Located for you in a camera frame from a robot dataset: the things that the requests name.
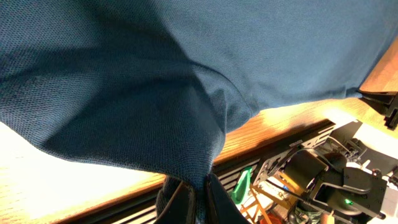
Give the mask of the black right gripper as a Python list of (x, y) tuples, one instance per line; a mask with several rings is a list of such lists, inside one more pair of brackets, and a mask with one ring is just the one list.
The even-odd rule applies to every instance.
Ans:
[(385, 126), (390, 130), (397, 128), (397, 92), (359, 91), (361, 101), (384, 116)]

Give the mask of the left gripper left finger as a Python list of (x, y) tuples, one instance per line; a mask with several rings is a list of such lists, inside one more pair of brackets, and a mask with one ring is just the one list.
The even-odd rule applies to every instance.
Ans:
[(188, 183), (167, 177), (156, 200), (155, 224), (196, 223), (196, 193)]

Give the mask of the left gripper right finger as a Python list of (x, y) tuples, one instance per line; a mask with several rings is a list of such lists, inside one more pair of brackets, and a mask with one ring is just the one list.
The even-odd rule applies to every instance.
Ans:
[(218, 177), (210, 173), (206, 177), (206, 223), (249, 224), (237, 209)]

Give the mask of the blue polo shirt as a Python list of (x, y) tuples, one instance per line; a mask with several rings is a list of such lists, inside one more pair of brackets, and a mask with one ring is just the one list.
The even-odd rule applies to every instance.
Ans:
[(2, 1), (1, 122), (53, 156), (196, 191), (261, 110), (357, 98), (396, 1)]

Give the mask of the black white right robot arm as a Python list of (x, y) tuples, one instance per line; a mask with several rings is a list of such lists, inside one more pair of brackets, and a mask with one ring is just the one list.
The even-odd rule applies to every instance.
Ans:
[(397, 159), (374, 150), (353, 120), (324, 120), (282, 143), (268, 173), (281, 171), (306, 191), (302, 202), (345, 223), (397, 216)]

